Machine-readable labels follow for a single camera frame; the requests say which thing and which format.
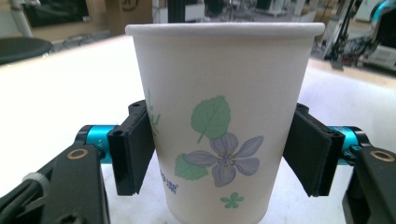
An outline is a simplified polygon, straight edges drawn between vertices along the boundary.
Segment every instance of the purple flower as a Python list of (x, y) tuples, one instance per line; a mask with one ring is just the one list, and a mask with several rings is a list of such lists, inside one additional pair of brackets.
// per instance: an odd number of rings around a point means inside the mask
[(254, 175), (259, 169), (260, 160), (249, 158), (262, 145), (263, 137), (257, 136), (247, 140), (237, 151), (238, 139), (232, 133), (210, 140), (210, 146), (217, 155), (197, 150), (183, 156), (184, 160), (200, 167), (211, 167), (215, 186), (220, 188), (230, 184), (236, 171), (242, 175)]

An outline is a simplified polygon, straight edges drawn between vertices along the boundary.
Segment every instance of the white table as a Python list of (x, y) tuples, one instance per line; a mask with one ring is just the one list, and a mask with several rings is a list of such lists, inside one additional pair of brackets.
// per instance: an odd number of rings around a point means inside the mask
[[(396, 81), (329, 67), (309, 62), (299, 102), (326, 125), (358, 126), (376, 147), (396, 152)], [(0, 195), (70, 146), (82, 126), (121, 124), (127, 106), (143, 98), (128, 36), (0, 67)], [(345, 223), (341, 201), (351, 170), (337, 169), (330, 197), (308, 198), (282, 161), (261, 223)], [(110, 165), (103, 173), (113, 223), (177, 223), (166, 207), (155, 157), (133, 197), (117, 195)]]

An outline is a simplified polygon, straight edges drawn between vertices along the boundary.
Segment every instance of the floor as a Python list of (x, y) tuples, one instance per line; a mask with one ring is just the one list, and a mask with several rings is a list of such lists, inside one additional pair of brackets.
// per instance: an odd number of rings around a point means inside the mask
[[(249, 6), (244, 7), (244, 10), (235, 10), (232, 14), (232, 19), (230, 20), (230, 10), (224, 10), (223, 13), (220, 13), (217, 16), (212, 16), (210, 18), (205, 18), (203, 22), (214, 22), (214, 21), (236, 21), (236, 22), (244, 22), (244, 21), (257, 21), (257, 22), (288, 22), (291, 21), (292, 14), (294, 12), (294, 3), (290, 2), (288, 7), (285, 7), (283, 10), (282, 15), (268, 15), (262, 12), (258, 12), (254, 10), (254, 7), (248, 9)], [(370, 24), (367, 22), (358, 22), (358, 21), (351, 21), (349, 24), (349, 38), (357, 38), (363, 35), (367, 35), (370, 33)], [(104, 40), (111, 37), (109, 31), (103, 31), (95, 34), (83, 34), (83, 35), (76, 35), (70, 36), (65, 40), (59, 40), (53, 42), (54, 44), (54, 51), (60, 52), (67, 49), (78, 48), (87, 44), (91, 44), (96, 41)], [(319, 43), (318, 40), (314, 41), (312, 54), (311, 57), (323, 60), (322, 55), (325, 47)], [(387, 77), (394, 77), (396, 78), (396, 72), (391, 71), (389, 69), (385, 69), (382, 67), (370, 65), (370, 64), (352, 64), (351, 67), (354, 67), (358, 70), (367, 70), (373, 73), (378, 73), (383, 76)]]

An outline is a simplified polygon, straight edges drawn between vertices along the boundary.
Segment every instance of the cable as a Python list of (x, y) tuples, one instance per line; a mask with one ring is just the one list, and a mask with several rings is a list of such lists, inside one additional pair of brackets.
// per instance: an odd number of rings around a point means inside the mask
[(20, 209), (26, 205), (30, 199), (32, 199), (37, 192), (40, 190), (40, 185), (32, 181), (28, 188), (24, 190), (15, 200), (9, 203), (0, 214), (0, 223), (1, 224), (11, 224), (12, 220), (18, 214)]
[(25, 180), (34, 180), (35, 182), (37, 182), (38, 184), (40, 184), (40, 187), (42, 189), (42, 194), (43, 197), (46, 197), (48, 195), (48, 191), (49, 191), (49, 187), (50, 187), (50, 182), (47, 179), (46, 176), (40, 174), (40, 173), (30, 173), (28, 175), (26, 175), (23, 178), (23, 181)]
[(343, 49), (341, 54), (341, 63), (343, 65), (357, 64), (359, 57), (366, 51), (368, 47), (371, 46), (371, 38), (367, 36), (362, 36), (354, 39), (349, 39), (345, 41), (345, 46), (347, 49)]
[[(50, 179), (53, 163), (55, 159), (48, 162), (37, 172)], [(43, 195), (43, 189), (36, 180), (27, 179), (20, 183), (10, 193), (0, 198), (0, 223), (8, 224), (13, 221), (15, 216), (21, 209), (28, 204), (32, 199), (36, 198), (38, 193), (41, 191)]]

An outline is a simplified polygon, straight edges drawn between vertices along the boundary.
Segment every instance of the green leaf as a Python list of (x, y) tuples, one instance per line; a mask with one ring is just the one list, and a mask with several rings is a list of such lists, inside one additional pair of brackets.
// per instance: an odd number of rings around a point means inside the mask
[(244, 197), (239, 197), (237, 199), (234, 200), (235, 202), (242, 202), (244, 201)]
[(175, 175), (186, 180), (196, 180), (208, 175), (204, 167), (191, 164), (183, 159), (183, 154), (176, 158)]
[(198, 143), (205, 135), (210, 139), (222, 137), (230, 124), (230, 107), (224, 96), (204, 100), (198, 104), (191, 115), (191, 127), (201, 134)]
[(238, 198), (238, 193), (237, 192), (232, 193), (231, 196), (230, 196), (230, 199), (232, 201), (235, 201), (236, 198)]
[(224, 203), (229, 203), (231, 201), (229, 198), (226, 198), (226, 197), (222, 197), (222, 198), (220, 198), (220, 200)]

